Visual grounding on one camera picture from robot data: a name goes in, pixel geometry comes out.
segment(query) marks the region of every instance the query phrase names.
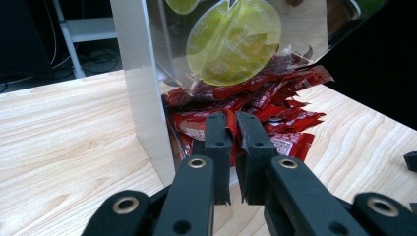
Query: white divider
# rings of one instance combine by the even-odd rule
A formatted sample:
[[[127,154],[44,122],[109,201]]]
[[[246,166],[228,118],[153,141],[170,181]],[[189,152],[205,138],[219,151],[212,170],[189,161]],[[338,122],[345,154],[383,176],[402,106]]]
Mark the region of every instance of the white divider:
[[[163,184],[175,175],[145,0],[111,0],[136,133]]]

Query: white label on packet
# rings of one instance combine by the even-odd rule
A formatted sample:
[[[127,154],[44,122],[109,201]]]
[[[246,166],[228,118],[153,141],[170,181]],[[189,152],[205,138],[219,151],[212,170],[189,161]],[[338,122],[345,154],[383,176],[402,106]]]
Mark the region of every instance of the white label on packet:
[[[203,141],[206,138],[206,134],[204,130],[194,129],[194,128],[187,128],[186,134],[193,137],[195,140]]]
[[[280,139],[271,139],[271,141],[273,142],[273,145],[275,146],[278,154],[288,155],[292,149],[292,142]]]

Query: pile of red packets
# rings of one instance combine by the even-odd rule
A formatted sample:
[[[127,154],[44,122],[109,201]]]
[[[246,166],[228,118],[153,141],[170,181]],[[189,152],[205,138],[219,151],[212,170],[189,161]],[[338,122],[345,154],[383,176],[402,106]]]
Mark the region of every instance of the pile of red packets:
[[[304,161],[313,134],[303,133],[316,126],[325,113],[304,109],[306,102],[294,99],[297,91],[333,81],[323,66],[277,74],[264,71],[245,83],[215,87],[201,84],[197,95],[191,96],[182,88],[162,95],[172,129],[177,133],[185,155],[192,154],[193,141],[203,141],[206,135],[206,117],[221,111],[227,117],[226,129],[233,139],[231,166],[234,158],[243,154],[241,134],[235,119],[237,111],[253,114],[263,124],[276,150]]]

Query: red packet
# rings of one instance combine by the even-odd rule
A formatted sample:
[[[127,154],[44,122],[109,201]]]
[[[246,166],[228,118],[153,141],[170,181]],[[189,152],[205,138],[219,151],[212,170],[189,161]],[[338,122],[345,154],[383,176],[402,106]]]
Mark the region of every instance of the red packet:
[[[277,83],[267,83],[258,88],[248,101],[248,105],[259,110],[264,109],[269,104],[270,98],[275,95],[277,85]]]
[[[195,140],[204,141],[206,139],[206,118],[214,112],[223,111],[234,114],[242,109],[248,100],[247,96],[231,97],[227,101],[216,101],[203,104],[204,110],[191,110],[186,112],[170,112],[175,129]]]
[[[281,85],[279,91],[270,99],[272,104],[278,104],[288,97],[296,96],[297,91],[334,81],[325,67],[319,65],[304,70],[279,75]]]
[[[305,111],[301,108],[289,111],[296,112],[282,112],[285,114],[279,114],[265,122],[264,129],[268,135],[302,132],[307,128],[322,123],[323,121],[319,120],[319,118],[325,116],[325,113]]]
[[[168,108],[181,107],[192,100],[193,98],[182,88],[173,89],[162,95],[162,103]]]
[[[252,107],[250,109],[245,110],[245,112],[253,114],[260,120],[261,123],[266,122],[267,119],[269,119],[271,116],[276,116],[277,114],[285,111],[284,106],[276,106],[268,104],[264,107],[264,109],[259,110],[255,107]]]
[[[306,159],[313,139],[314,135],[309,133],[276,134],[270,137],[279,154],[293,156],[302,161]]]
[[[209,111],[195,111],[195,112],[183,112],[181,113],[171,113],[171,118],[173,120],[175,129],[179,133],[180,142],[184,151],[187,154],[192,154],[193,141],[204,141],[206,139],[206,118],[211,113],[222,111],[226,115],[226,126],[224,129],[227,129],[229,134],[232,137],[232,151],[230,156],[230,166],[235,165],[235,156],[240,155],[240,149],[236,146],[236,137],[238,136],[238,128],[235,113],[230,109],[215,109]]]
[[[283,101],[277,103],[276,105],[283,106],[283,107],[286,107],[286,108],[294,108],[294,107],[303,107],[303,106],[306,106],[308,104],[309,104],[308,102],[301,102],[301,101],[297,101],[297,100],[294,100],[294,99],[290,99],[290,100],[283,100]]]

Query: white shelf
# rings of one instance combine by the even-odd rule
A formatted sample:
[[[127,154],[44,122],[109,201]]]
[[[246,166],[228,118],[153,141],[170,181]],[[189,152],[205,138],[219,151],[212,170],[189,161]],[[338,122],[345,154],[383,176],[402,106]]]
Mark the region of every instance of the white shelf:
[[[113,18],[68,20],[67,26],[73,42],[117,38]]]

